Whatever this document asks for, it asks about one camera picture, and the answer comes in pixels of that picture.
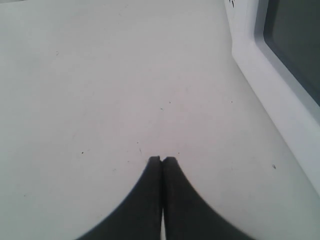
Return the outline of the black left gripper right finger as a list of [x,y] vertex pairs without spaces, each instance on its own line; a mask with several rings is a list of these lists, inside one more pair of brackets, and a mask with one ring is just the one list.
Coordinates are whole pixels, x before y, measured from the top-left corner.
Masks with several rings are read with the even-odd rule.
[[251,240],[196,192],[174,157],[162,161],[162,191],[167,240]]

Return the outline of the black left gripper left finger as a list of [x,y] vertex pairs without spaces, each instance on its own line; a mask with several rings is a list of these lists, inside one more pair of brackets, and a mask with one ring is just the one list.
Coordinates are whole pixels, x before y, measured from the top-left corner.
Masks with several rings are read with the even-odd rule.
[[162,228],[162,162],[149,158],[126,198],[80,240],[159,240]]

